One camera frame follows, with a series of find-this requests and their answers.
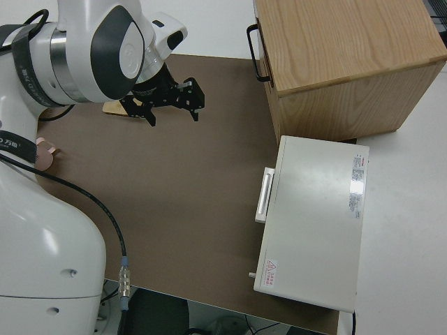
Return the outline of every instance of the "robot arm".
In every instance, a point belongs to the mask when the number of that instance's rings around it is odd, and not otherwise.
[[[61,329],[93,334],[101,299],[105,246],[96,226],[8,161],[33,165],[40,113],[119,99],[130,116],[154,125],[152,107],[186,108],[197,120],[196,110],[205,102],[193,78],[176,83],[164,63],[187,35],[177,20],[163,13],[145,17],[139,0],[58,4],[58,22],[47,23],[47,11],[41,11],[25,25],[0,27],[0,264],[6,268],[0,324],[5,334]],[[39,16],[40,23],[31,24]],[[120,291],[128,297],[123,266]]]
[[[185,108],[196,121],[196,110],[204,107],[197,82],[189,78],[178,85],[164,63],[186,38],[186,27],[164,13],[145,17],[138,0],[59,0],[58,23],[45,24],[28,50],[15,33],[24,35],[17,29],[6,42],[30,57],[14,57],[17,74],[28,94],[46,107],[127,96],[122,105],[129,116],[152,125],[152,107]],[[23,68],[27,77],[20,74]],[[29,79],[37,89],[27,86]],[[137,106],[132,95],[143,104]]]

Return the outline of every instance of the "metal connector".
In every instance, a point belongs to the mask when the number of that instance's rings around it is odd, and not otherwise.
[[[119,297],[131,296],[131,270],[127,266],[121,266],[119,270]]]

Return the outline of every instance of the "white appliance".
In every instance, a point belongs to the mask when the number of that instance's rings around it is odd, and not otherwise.
[[[254,290],[354,312],[369,147],[283,136],[256,213]]]

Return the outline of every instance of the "wooden cabinet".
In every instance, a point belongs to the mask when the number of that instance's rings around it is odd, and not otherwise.
[[[254,0],[277,140],[397,130],[447,60],[421,0]]]

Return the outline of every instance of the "white device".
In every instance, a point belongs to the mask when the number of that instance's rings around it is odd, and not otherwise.
[[[354,312],[369,148],[282,136],[254,290]],[[265,213],[263,183],[258,212]]]
[[[125,96],[133,101],[133,94],[151,100],[141,107],[148,117],[157,101],[181,107],[181,94],[172,92],[196,84],[190,78],[177,87],[164,64],[187,35],[174,18],[157,13],[148,19],[139,0],[58,5],[58,21],[38,30],[32,24],[0,26],[0,153],[28,166],[35,154],[31,150],[27,159],[20,150],[35,144],[38,117],[48,107]],[[34,19],[47,17],[41,12]],[[195,109],[188,104],[191,114]],[[46,193],[34,174],[4,159],[0,265],[0,334],[94,333],[105,269],[100,232],[81,211]],[[125,310],[126,261],[120,280]]]

